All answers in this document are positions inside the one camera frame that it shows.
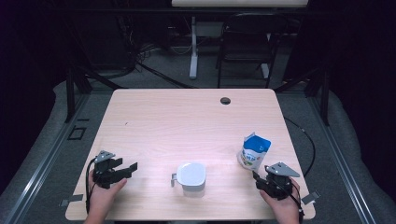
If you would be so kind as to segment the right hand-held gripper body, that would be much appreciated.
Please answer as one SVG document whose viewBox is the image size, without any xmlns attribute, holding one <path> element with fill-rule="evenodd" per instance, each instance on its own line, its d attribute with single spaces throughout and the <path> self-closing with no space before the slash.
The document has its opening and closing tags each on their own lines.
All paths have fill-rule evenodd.
<svg viewBox="0 0 396 224">
<path fill-rule="evenodd" d="M 272 198 L 283 200 L 292 194 L 292 177 L 300 175 L 291 169 L 286 163 L 278 162 L 271 166 L 265 165 L 267 176 L 261 183 L 266 185 L 265 192 Z"/>
</svg>

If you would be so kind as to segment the blue and white salt bag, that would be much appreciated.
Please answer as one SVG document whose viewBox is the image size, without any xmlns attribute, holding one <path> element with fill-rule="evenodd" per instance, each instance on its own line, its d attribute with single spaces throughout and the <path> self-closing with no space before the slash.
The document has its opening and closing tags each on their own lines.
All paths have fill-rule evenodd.
<svg viewBox="0 0 396 224">
<path fill-rule="evenodd" d="M 258 171 L 271 145 L 269 140 L 252 133 L 244 138 L 236 158 L 243 168 Z"/>
</svg>

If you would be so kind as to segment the black folding chair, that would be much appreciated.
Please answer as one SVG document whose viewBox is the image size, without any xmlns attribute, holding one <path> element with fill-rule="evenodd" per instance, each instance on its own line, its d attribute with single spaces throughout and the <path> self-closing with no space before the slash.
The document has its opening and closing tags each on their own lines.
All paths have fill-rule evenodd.
<svg viewBox="0 0 396 224">
<path fill-rule="evenodd" d="M 268 66 L 265 87 L 269 87 L 277 49 L 286 33 L 288 20 L 280 14 L 236 13 L 222 25 L 220 33 L 217 87 L 222 80 L 222 63 L 256 63 Z"/>
</svg>

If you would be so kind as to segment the person's right hand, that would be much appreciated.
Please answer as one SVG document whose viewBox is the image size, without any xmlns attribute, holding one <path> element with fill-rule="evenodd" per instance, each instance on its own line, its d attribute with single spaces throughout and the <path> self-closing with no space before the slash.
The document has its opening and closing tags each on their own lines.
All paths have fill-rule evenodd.
<svg viewBox="0 0 396 224">
<path fill-rule="evenodd" d="M 267 202 L 267 204 L 271 207 L 275 218 L 277 217 L 298 217 L 299 215 L 299 206 L 295 201 L 300 200 L 299 190 L 300 186 L 298 183 L 292 179 L 291 183 L 293 184 L 292 195 L 283 200 L 277 200 L 275 198 L 270 197 L 264 190 L 259 190 L 262 198 Z"/>
</svg>

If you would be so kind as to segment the white desk leg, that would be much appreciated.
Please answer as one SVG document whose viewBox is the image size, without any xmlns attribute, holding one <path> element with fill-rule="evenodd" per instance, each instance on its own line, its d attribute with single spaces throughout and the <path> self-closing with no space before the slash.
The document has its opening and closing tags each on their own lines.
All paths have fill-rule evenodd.
<svg viewBox="0 0 396 224">
<path fill-rule="evenodd" d="M 197 51 L 197 36 L 196 36 L 196 20 L 191 18 L 191 65 L 190 65 L 190 79 L 197 78 L 198 66 L 198 51 Z"/>
</svg>

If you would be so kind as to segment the person's left hand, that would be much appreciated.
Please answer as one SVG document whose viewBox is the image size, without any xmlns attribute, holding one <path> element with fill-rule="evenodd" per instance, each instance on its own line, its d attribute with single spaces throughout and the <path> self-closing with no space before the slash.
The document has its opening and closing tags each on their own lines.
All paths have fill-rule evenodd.
<svg viewBox="0 0 396 224">
<path fill-rule="evenodd" d="M 126 185 L 126 183 L 127 179 L 123 178 L 109 189 L 104 189 L 94 185 L 93 171 L 90 171 L 89 186 L 91 189 L 91 197 L 88 217 L 105 219 L 112 204 L 114 203 L 117 194 Z"/>
</svg>

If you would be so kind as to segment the black metal stand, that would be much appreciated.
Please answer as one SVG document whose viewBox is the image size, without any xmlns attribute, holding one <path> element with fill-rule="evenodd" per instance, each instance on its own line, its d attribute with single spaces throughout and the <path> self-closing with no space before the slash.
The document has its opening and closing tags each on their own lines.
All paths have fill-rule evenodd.
<svg viewBox="0 0 396 224">
<path fill-rule="evenodd" d="M 322 68 L 315 68 L 309 76 L 309 82 L 304 90 L 308 97 L 315 97 L 320 93 L 319 115 L 326 126 L 328 121 L 329 92 L 330 92 L 330 74 Z"/>
<path fill-rule="evenodd" d="M 92 86 L 87 78 L 87 70 L 84 67 L 76 66 L 69 69 L 66 76 L 66 102 L 67 116 L 65 122 L 69 122 L 76 113 L 75 88 L 82 94 L 89 94 Z"/>
</svg>

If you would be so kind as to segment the aluminium floor rail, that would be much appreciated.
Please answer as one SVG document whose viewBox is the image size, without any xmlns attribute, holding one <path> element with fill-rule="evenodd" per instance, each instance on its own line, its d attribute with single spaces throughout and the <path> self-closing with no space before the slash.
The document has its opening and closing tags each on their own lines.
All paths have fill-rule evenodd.
<svg viewBox="0 0 396 224">
<path fill-rule="evenodd" d="M 332 160 L 335 163 L 335 167 L 337 168 L 337 171 L 343 180 L 346 191 L 355 207 L 355 210 L 361 220 L 361 223 L 377 224 L 375 217 L 362 194 L 361 188 L 356 182 L 354 175 L 351 173 L 351 170 L 344 157 L 344 154 L 338 142 L 335 139 L 335 136 L 332 132 L 332 127 L 330 125 L 326 125 L 320 115 L 319 104 L 317 100 L 315 98 L 308 97 L 307 101 L 313 110 L 313 113 L 315 115 L 316 120 L 318 121 L 318 125 L 320 126 L 320 129 L 324 132 L 325 138 L 328 141 L 328 144 L 330 146 L 330 153 L 332 155 Z"/>
<path fill-rule="evenodd" d="M 84 110 L 90 96 L 82 94 L 76 102 L 76 110 L 66 121 L 66 100 L 60 96 L 49 119 L 42 128 L 26 158 L 0 195 L 0 224 L 21 224 L 27 211 L 42 189 L 49 173 L 60 158 L 61 146 L 66 141 Z"/>
</svg>

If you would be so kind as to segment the grey metal table bracket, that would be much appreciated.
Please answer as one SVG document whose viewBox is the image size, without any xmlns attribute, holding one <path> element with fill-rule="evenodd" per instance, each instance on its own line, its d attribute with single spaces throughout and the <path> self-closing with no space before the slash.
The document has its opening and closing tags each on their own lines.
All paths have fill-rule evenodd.
<svg viewBox="0 0 396 224">
<path fill-rule="evenodd" d="M 79 202 L 83 199 L 83 194 L 72 195 L 68 199 L 62 199 L 59 203 L 60 207 L 66 207 L 72 202 Z"/>
<path fill-rule="evenodd" d="M 304 205 L 314 203 L 319 197 L 320 197 L 320 194 L 315 190 L 315 191 L 309 193 L 308 195 L 304 196 L 302 198 L 302 203 Z"/>
</svg>

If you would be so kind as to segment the black floor socket frame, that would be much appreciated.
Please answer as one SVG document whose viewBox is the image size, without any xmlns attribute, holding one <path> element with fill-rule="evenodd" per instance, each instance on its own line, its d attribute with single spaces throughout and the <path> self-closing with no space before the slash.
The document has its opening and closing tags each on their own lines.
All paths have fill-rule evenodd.
<svg viewBox="0 0 396 224">
<path fill-rule="evenodd" d="M 74 126 L 70 134 L 68 135 L 68 140 L 81 140 L 86 132 L 86 127 Z"/>
</svg>

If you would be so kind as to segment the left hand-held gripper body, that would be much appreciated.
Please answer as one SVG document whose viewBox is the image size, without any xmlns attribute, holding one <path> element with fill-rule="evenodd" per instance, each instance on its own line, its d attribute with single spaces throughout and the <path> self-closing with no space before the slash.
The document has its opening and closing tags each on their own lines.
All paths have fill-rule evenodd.
<svg viewBox="0 0 396 224">
<path fill-rule="evenodd" d="M 114 153 L 101 150 L 94 160 L 93 182 L 104 189 L 109 189 L 112 184 L 123 179 L 117 176 L 116 167 L 109 167 L 109 162 L 114 157 Z"/>
</svg>

